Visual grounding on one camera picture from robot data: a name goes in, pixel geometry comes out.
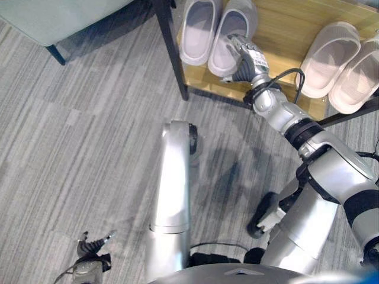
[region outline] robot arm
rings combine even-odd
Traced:
[[[297,105],[288,102],[268,76],[260,49],[241,35],[229,37],[241,54],[239,70],[224,82],[248,81],[252,109],[298,150],[304,164],[297,172],[324,199],[343,205],[349,225],[365,256],[379,246],[379,188],[362,159],[325,131]]]

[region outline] shoe rack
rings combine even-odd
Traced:
[[[153,0],[159,20],[160,3],[165,0]],[[253,0],[258,9],[259,24],[258,29],[253,37],[256,43],[263,51],[270,67],[270,77],[275,77],[281,72],[293,68],[300,67],[301,62],[317,35],[317,33],[330,22],[346,21],[354,25],[361,39],[373,37],[375,30],[379,29],[379,11],[357,4],[354,1],[346,0]],[[169,15],[161,15],[164,21],[169,21],[171,10],[165,12]],[[172,26],[167,25],[165,29],[160,19],[160,27],[165,38],[169,55],[174,67],[176,79],[181,87],[181,91],[187,91],[187,86],[200,89],[208,93],[227,97],[242,102],[245,93],[250,89],[248,83],[222,83],[220,78],[213,75],[207,65],[203,66],[187,66],[183,65],[178,58],[178,44],[181,40],[181,30],[178,35],[171,35],[174,39],[172,47],[167,41],[164,33],[172,31]],[[283,91],[287,94],[289,100],[293,100],[296,87],[294,85],[295,75],[288,75],[280,80]],[[184,99],[188,98],[188,94],[183,94]],[[325,117],[325,109],[327,97],[321,99],[310,99],[301,96],[298,104],[307,111],[315,120],[322,120]]]

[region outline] chair leg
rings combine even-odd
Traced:
[[[54,44],[52,44],[51,46],[46,46],[45,48],[59,62],[59,64],[61,64],[61,65],[65,65],[66,64],[65,59],[62,57],[62,55],[60,55],[58,49],[55,47]]]

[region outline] rack leg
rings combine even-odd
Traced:
[[[183,100],[188,100],[188,90],[184,83],[184,72],[182,63],[179,57],[179,48],[174,37],[174,25],[172,22],[171,8],[172,1],[170,0],[152,0],[156,16],[158,18],[160,30],[165,40],[167,51],[171,60],[172,68],[174,69],[176,81],[179,85],[179,90]]]

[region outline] striped carpet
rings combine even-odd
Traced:
[[[177,28],[183,6],[174,11]],[[190,173],[191,242],[265,247],[268,236],[253,240],[245,226],[261,197],[294,176],[297,153],[247,109],[194,94],[181,100],[148,2],[136,0],[57,47],[66,66],[0,22],[0,283],[53,283],[76,260],[81,232],[94,240],[112,229],[117,235],[101,251],[113,258],[104,283],[144,283],[159,137],[171,119],[197,125],[202,140]],[[373,151],[378,120],[375,112],[329,130]],[[240,260],[245,253],[196,251]],[[360,257],[339,210],[316,271],[354,269]]]

